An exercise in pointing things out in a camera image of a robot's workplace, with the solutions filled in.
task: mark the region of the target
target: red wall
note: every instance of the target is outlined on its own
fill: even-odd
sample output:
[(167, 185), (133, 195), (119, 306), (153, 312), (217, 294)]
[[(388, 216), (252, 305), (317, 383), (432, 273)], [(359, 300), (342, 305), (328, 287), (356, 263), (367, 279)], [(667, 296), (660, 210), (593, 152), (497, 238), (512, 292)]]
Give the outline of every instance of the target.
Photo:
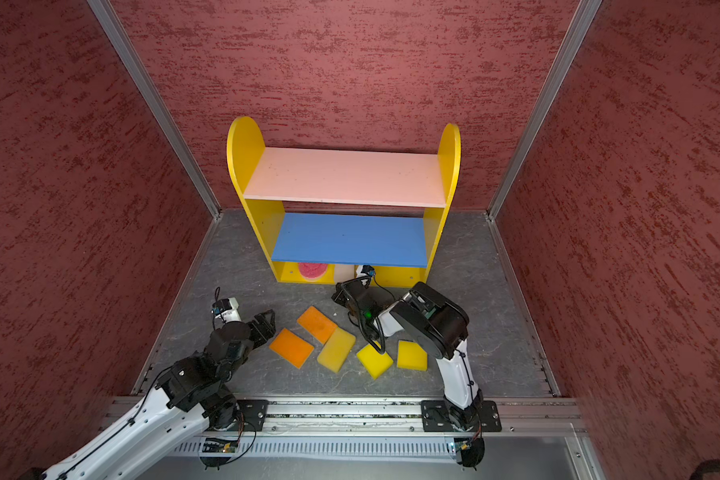
[(277, 147), (437, 151), (461, 128), (454, 207), (488, 207), (577, 0), (113, 0), (216, 197), (226, 134)]
[(499, 218), (610, 480), (720, 457), (720, 2), (606, 1)]
[(0, 479), (92, 438), (209, 221), (87, 4), (0, 2)]

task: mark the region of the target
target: bright yellow sponge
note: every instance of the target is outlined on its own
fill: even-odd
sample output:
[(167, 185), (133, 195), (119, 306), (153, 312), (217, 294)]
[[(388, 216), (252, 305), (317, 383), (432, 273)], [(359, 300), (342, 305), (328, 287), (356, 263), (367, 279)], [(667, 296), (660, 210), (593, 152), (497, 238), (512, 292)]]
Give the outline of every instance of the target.
[(358, 360), (360, 360), (360, 363), (368, 370), (368, 373), (371, 374), (374, 380), (379, 378), (394, 363), (394, 360), (392, 360), (392, 357), (390, 357), (388, 353), (379, 355), (371, 345), (366, 345), (358, 352)]
[(331, 338), (326, 341), (320, 355), (317, 356), (317, 363), (338, 373), (354, 345), (355, 336), (337, 327), (331, 334)]
[(398, 368), (409, 370), (426, 370), (427, 353), (416, 342), (398, 342)]

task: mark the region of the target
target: sponge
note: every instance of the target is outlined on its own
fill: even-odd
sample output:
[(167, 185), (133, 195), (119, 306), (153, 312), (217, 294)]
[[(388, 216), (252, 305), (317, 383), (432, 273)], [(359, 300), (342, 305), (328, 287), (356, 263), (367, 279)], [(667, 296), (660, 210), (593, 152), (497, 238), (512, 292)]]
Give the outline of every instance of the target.
[(300, 369), (315, 347), (298, 338), (290, 330), (282, 329), (277, 338), (269, 344), (269, 349)]
[(331, 338), (331, 334), (336, 330), (336, 324), (328, 320), (314, 306), (310, 306), (307, 312), (302, 313), (296, 322), (303, 326), (307, 332), (310, 332), (318, 342), (323, 344)]
[(354, 345), (355, 336), (346, 330), (337, 328), (326, 342), (326, 346), (322, 348), (320, 355), (317, 356), (317, 363), (338, 373)]
[(368, 370), (373, 379), (379, 378), (389, 367), (392, 366), (394, 360), (389, 356), (388, 353), (379, 355), (373, 346), (366, 345), (362, 350), (358, 352), (358, 360)]
[(426, 370), (427, 353), (416, 342), (398, 342), (398, 368), (409, 370)]

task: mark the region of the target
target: orange sponge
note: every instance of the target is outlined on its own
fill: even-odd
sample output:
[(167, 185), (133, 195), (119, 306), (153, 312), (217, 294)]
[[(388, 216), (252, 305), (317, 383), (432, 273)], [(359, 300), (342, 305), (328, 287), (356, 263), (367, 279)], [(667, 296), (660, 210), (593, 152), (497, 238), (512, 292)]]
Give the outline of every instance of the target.
[(282, 329), (277, 338), (269, 344), (269, 349), (300, 369), (315, 347), (297, 337), (290, 330)]
[(336, 324), (320, 313), (314, 306), (310, 306), (307, 312), (302, 315), (296, 321), (299, 325), (303, 326), (307, 332), (310, 332), (318, 342), (323, 345), (326, 341), (331, 338), (334, 330), (336, 330)]

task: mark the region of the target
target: shelf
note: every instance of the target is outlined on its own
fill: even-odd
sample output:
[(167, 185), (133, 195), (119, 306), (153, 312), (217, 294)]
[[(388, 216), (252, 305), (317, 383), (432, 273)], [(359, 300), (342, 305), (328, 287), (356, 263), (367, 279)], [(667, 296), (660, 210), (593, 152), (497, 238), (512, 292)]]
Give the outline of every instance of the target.
[(272, 261), (426, 268), (424, 221), (403, 216), (285, 214)]
[(267, 147), (243, 197), (445, 207), (437, 155)]

